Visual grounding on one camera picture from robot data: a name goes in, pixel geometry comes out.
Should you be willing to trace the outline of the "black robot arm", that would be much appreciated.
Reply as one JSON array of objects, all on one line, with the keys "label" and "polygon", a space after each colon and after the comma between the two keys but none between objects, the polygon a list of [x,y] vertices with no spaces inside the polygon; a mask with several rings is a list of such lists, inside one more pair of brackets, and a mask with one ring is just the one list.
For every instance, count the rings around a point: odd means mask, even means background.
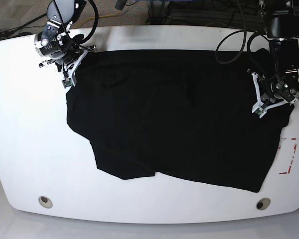
[{"label": "black robot arm", "polygon": [[94,1],[88,1],[94,11],[94,23],[87,36],[70,36],[71,26],[80,18],[85,0],[53,0],[47,7],[47,23],[43,31],[35,36],[34,47],[41,57],[48,57],[48,63],[55,63],[58,71],[67,74],[83,53],[91,51],[84,47],[93,36],[99,20]]},{"label": "black robot arm", "polygon": [[262,68],[251,53],[251,43],[261,32],[253,33],[247,42],[249,59],[261,71],[252,73],[257,103],[255,108],[267,109],[299,100],[299,16],[294,12],[291,0],[261,0],[261,16],[264,20],[274,73]]}]

